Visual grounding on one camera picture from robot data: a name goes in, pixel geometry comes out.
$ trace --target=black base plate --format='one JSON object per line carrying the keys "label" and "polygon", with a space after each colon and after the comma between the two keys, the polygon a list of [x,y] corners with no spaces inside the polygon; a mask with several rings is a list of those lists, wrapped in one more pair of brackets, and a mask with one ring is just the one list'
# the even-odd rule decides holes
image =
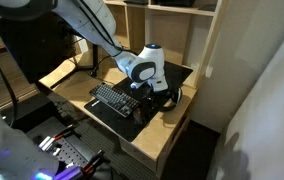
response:
{"label": "black base plate", "polygon": [[[164,65],[165,77],[170,88],[181,87],[185,79],[192,73],[192,69],[185,68],[179,65],[175,65],[169,62],[165,62]],[[93,113],[97,118],[103,121],[111,129],[113,129],[118,135],[122,136],[127,141],[133,141],[136,136],[142,131],[142,129],[149,123],[149,121],[159,112],[160,108],[170,99],[170,97],[157,96],[156,102],[151,103],[147,97],[150,95],[150,87],[143,85],[137,90],[132,91],[130,84],[132,80],[125,78],[116,87],[125,91],[128,95],[132,96],[141,103],[142,123],[135,121],[133,114],[124,118],[109,106],[104,103],[97,103],[95,99],[84,107]]]}

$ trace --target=wooden desk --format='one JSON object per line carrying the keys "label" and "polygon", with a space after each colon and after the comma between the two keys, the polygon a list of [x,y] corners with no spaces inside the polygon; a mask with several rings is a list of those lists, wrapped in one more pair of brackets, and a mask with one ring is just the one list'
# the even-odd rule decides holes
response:
{"label": "wooden desk", "polygon": [[[81,54],[76,56],[78,61],[81,58]],[[108,67],[106,62],[101,63],[101,66],[99,77],[103,80],[118,83],[126,78],[117,68]],[[73,68],[75,68],[75,65],[67,60],[51,74],[41,79],[40,82],[46,87],[50,87]],[[100,80],[91,78],[86,72],[78,72],[53,91],[116,134],[115,131],[84,108],[84,105],[94,99],[89,95],[89,90],[100,83]],[[182,90],[183,98],[177,107],[170,112],[157,113],[132,142],[127,142],[119,136],[122,149],[154,171],[158,178],[162,174],[165,161],[176,140],[181,132],[187,128],[190,120],[188,111],[196,90],[187,85],[183,85]]]}

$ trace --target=blue light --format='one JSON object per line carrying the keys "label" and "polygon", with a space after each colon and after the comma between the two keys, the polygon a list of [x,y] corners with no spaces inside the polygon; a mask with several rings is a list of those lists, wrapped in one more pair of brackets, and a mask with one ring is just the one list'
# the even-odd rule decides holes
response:
{"label": "blue light", "polygon": [[43,173],[37,173],[35,175],[36,180],[52,180],[53,178],[49,175],[43,174]]}

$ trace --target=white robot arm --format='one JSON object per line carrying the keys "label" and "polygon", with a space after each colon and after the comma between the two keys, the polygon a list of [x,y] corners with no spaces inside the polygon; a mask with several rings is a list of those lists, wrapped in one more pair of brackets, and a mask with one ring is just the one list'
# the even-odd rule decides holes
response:
{"label": "white robot arm", "polygon": [[[168,88],[162,48],[147,45],[139,56],[124,51],[114,38],[115,20],[102,0],[0,0],[0,18],[29,20],[48,11],[102,46],[134,81],[132,86],[148,82],[154,91]],[[57,159],[39,150],[22,132],[9,128],[0,116],[0,174],[4,179],[35,179],[37,173],[53,177],[58,168]]]}

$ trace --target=black keyboard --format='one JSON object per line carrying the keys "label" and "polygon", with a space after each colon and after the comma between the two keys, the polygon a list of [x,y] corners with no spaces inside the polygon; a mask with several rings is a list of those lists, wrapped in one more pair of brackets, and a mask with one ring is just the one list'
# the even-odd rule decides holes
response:
{"label": "black keyboard", "polygon": [[122,90],[112,87],[108,84],[101,83],[90,91],[90,94],[101,102],[105,103],[123,117],[127,117],[140,104]]}

